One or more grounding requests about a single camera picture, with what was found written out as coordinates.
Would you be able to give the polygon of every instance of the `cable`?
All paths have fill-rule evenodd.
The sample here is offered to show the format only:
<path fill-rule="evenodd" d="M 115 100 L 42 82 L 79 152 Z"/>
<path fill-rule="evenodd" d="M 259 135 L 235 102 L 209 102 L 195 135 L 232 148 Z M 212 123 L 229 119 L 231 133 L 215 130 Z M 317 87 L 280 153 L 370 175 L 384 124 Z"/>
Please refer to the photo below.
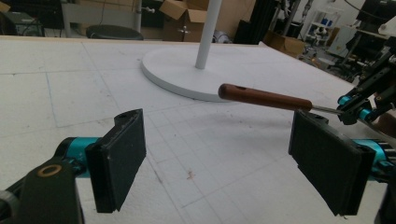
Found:
<path fill-rule="evenodd" d="M 377 16 L 374 15 L 374 14 L 371 14 L 371 13 L 369 13 L 369 12 L 363 11 L 363 10 L 359 9 L 358 7 L 355 7 L 355 6 L 353 6 L 352 4 L 350 4 L 347 0 L 344 0 L 344 1 L 345 1 L 348 5 L 350 5 L 351 7 L 355 8 L 356 10 L 358 10 L 359 12 L 362 12 L 362 13 L 364 13 L 364 14 L 366 14 L 366 15 L 369 15 L 369 16 L 371 16 L 371 17 L 373 17 L 373 18 L 380 19 L 381 21 L 388 21 L 388 20 L 389 20 L 389 19 L 385 19 L 385 18 L 382 18 L 382 17 L 377 17 Z"/>
<path fill-rule="evenodd" d="M 102 6 L 102 17 L 100 19 L 99 25 L 102 24 L 103 21 L 103 15 L 105 14 L 105 4 L 106 4 L 106 0 L 103 2 L 103 6 Z"/>
<path fill-rule="evenodd" d="M 27 31 L 27 29 L 29 29 L 29 27 L 30 27 L 31 25 L 33 25 L 33 23 L 35 23 L 35 21 L 38 22 L 37 19 L 33 19 L 33 20 L 24 28 L 24 30 L 22 31 L 21 35 L 24 35 L 24 33 Z"/>

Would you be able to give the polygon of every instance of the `white table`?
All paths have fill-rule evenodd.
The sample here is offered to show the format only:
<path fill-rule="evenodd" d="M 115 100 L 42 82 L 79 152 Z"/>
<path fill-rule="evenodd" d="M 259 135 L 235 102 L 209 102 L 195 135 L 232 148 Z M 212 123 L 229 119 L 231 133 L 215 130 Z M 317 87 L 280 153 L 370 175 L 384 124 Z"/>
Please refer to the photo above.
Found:
<path fill-rule="evenodd" d="M 142 57 L 169 47 L 198 49 L 0 37 L 0 189 L 48 160 L 66 137 L 103 136 L 116 115 L 143 108 L 148 155 L 121 211 L 97 214 L 90 180 L 78 179 L 87 223 L 373 223 L 385 185 L 367 184 L 358 216 L 334 217 L 288 155 L 292 112 L 194 101 L 148 81 Z M 240 64 L 257 89 L 315 105 L 336 107 L 351 88 L 274 49 L 215 45 L 211 57 Z M 350 137 L 374 135 L 325 116 Z"/>

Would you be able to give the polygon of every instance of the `screwdriver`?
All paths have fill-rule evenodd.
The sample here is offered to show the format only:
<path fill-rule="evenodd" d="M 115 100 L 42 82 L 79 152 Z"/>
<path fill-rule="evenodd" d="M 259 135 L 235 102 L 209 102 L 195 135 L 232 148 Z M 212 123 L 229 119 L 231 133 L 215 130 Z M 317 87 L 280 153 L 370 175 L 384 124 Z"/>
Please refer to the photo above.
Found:
<path fill-rule="evenodd" d="M 251 88 L 224 83 L 219 87 L 219 97 L 224 100 L 237 101 L 253 105 L 265 105 L 279 109 L 310 111 L 311 109 L 330 114 L 340 115 L 341 110 L 312 105 L 309 100 L 269 91 L 259 91 Z"/>

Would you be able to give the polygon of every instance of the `white round base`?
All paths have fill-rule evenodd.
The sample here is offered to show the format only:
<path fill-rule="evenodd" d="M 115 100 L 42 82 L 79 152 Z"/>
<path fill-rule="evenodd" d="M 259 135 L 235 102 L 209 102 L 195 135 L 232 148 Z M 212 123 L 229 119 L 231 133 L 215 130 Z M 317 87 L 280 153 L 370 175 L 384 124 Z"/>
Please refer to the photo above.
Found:
<path fill-rule="evenodd" d="M 228 102 L 219 98 L 219 86 L 230 83 L 251 87 L 246 71 L 238 64 L 210 55 L 205 69 L 195 67 L 198 49 L 171 48 L 149 52 L 142 60 L 145 76 L 173 93 L 209 102 Z"/>

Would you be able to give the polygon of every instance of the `wooden handle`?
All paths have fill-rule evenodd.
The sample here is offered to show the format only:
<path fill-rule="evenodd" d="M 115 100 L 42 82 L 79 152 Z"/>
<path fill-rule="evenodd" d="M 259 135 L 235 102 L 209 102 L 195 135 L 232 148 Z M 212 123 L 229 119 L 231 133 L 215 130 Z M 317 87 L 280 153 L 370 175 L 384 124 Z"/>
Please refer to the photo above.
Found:
<path fill-rule="evenodd" d="M 265 105 L 279 109 L 302 109 L 305 111 L 310 111 L 312 109 L 312 103 L 305 99 L 276 94 L 269 91 L 258 91 L 232 84 L 222 84 L 219 87 L 219 97 L 225 100 L 254 105 Z"/>

